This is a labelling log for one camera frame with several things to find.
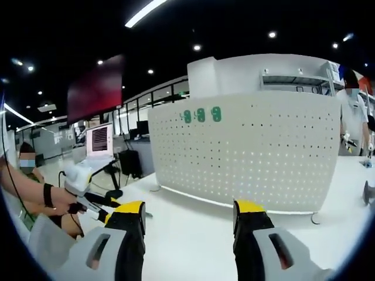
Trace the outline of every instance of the black ceiling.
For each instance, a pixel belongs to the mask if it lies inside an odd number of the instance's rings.
[[[0,77],[7,78],[6,102],[32,121],[48,119],[37,107],[54,102],[54,116],[66,115],[69,84],[98,60],[124,54],[124,100],[186,75],[186,65],[214,56],[294,53],[322,57],[375,78],[371,7],[356,1],[170,0],[133,29],[125,22],[151,0],[7,1],[2,8]],[[278,32],[270,40],[267,33]],[[352,40],[342,43],[346,34]],[[338,42],[337,50],[332,43]],[[202,45],[201,52],[192,46]],[[34,65],[35,71],[11,63]],[[150,76],[147,70],[155,74]],[[13,127],[26,123],[6,115]]]

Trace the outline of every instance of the green digits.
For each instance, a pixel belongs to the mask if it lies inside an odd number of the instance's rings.
[[[190,110],[185,110],[183,116],[185,118],[185,123],[189,124],[192,122],[192,114],[190,113]]]
[[[203,108],[198,108],[197,118],[198,118],[198,122],[204,122],[206,120],[206,114],[204,113]]]
[[[211,114],[212,114],[214,122],[220,122],[221,121],[221,109],[220,109],[220,107],[213,107],[212,110],[211,110]]]

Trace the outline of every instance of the television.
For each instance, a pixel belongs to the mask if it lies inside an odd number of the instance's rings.
[[[122,105],[122,55],[112,57],[75,81],[67,95],[69,125]]]

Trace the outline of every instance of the computer monitor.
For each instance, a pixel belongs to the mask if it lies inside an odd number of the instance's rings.
[[[129,130],[129,138],[135,139],[138,135],[138,129],[130,129]]]
[[[148,121],[138,121],[137,122],[137,130],[139,135],[147,135],[149,133],[148,130]]]
[[[87,157],[113,157],[113,125],[102,124],[86,130]]]

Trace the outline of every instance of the wrist strap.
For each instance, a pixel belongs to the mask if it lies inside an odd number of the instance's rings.
[[[44,189],[43,189],[43,196],[45,200],[45,206],[48,208],[54,208],[52,204],[52,197],[51,197],[51,187],[52,185],[49,183],[45,183]]]

